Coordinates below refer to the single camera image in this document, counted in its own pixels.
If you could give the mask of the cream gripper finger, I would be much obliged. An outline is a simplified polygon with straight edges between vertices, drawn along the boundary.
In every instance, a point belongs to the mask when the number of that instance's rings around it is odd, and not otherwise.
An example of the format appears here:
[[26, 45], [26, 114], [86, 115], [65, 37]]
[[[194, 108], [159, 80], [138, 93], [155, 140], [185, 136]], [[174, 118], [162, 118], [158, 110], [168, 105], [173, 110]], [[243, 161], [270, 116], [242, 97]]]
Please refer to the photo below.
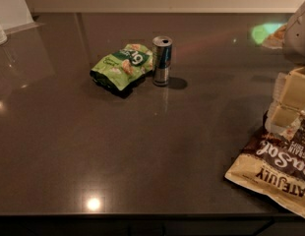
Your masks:
[[305, 110], [305, 67], [286, 74], [285, 85], [272, 121], [281, 128], [289, 126]]
[[279, 105], [279, 98], [283, 90], [283, 87], [285, 85], [285, 78], [286, 78], [285, 73], [279, 73], [277, 78], [275, 79], [273, 102], [270, 104], [265, 121], [265, 128], [270, 133], [278, 133], [281, 130], [280, 126], [273, 123], [272, 117], [275, 114], [276, 107]]

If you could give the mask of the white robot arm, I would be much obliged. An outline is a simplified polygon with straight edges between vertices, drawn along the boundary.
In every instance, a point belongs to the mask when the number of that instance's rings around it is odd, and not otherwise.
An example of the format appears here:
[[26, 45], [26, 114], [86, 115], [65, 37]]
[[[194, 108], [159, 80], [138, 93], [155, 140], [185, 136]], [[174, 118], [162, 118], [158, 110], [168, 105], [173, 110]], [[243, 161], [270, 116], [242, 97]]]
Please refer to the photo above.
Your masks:
[[274, 101], [267, 113], [266, 129], [271, 133], [281, 133], [294, 127], [296, 120], [305, 113], [305, 1], [288, 22], [271, 33], [262, 45], [281, 49], [284, 58], [295, 65], [288, 74], [278, 74]]

